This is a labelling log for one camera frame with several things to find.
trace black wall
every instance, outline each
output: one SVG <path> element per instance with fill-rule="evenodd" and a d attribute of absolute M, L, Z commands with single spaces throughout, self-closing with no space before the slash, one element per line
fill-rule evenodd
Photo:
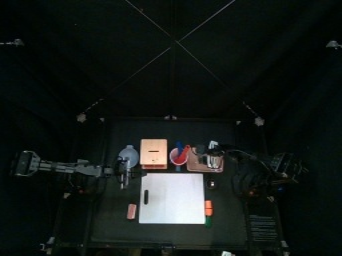
<path fill-rule="evenodd" d="M 281 213 L 295 255 L 341 255 L 342 52 L 322 65 L 275 111 L 267 127 L 273 152 L 294 152 L 309 174 L 287 187 Z"/>

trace wooden block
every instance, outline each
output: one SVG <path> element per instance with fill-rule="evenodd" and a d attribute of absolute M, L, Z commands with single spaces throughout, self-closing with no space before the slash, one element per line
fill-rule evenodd
<path fill-rule="evenodd" d="M 166 139 L 142 139 L 140 164 L 143 169 L 167 169 Z"/>

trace white paper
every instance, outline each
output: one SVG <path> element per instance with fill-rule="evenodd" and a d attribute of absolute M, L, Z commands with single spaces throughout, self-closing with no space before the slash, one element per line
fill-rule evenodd
<path fill-rule="evenodd" d="M 148 190 L 148 203 L 144 194 Z M 205 224 L 203 174 L 150 173 L 142 178 L 139 223 Z"/>

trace table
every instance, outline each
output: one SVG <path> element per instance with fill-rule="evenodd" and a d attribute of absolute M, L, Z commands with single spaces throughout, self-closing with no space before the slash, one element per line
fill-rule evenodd
<path fill-rule="evenodd" d="M 111 165 L 126 145 L 139 152 L 140 139 L 169 140 L 169 152 L 177 141 L 183 144 L 206 144 L 215 140 L 254 150 L 265 150 L 262 130 L 251 121 L 227 120 L 150 120 L 114 119 L 82 127 L 74 154 L 92 163 Z M 205 198 L 213 201 L 213 226 L 198 224 L 139 224 L 128 221 L 127 206 L 139 205 L 140 181 L 130 180 L 128 189 L 120 190 L 115 178 L 96 185 L 92 196 L 74 196 L 64 200 L 58 216 L 56 248 L 175 248 L 178 250 L 246 250 L 246 216 L 241 199 L 233 193 L 231 178 L 238 165 L 225 158 L 222 173 L 205 173 L 205 180 L 215 179 L 218 188 L 205 187 Z M 175 172 L 171 167 L 166 172 Z"/>

